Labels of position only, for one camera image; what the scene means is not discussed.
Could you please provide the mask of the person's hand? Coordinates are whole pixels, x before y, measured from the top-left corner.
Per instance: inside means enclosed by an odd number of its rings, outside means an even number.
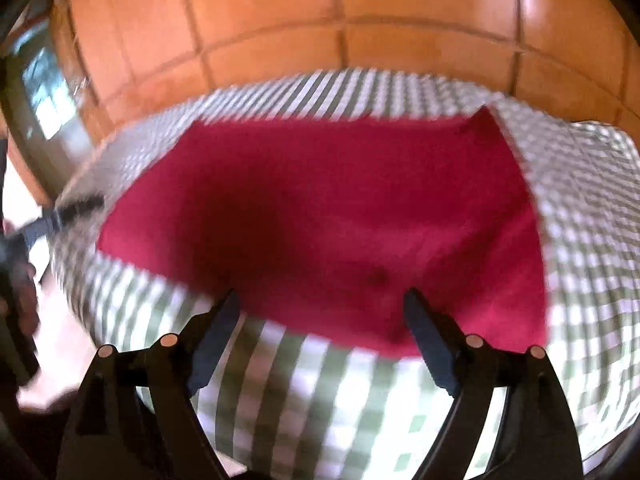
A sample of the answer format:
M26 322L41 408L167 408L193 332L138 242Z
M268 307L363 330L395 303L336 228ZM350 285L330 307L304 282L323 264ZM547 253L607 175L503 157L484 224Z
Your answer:
M40 324L35 274L36 269L30 262L21 261L10 275L18 327L26 337L34 336Z

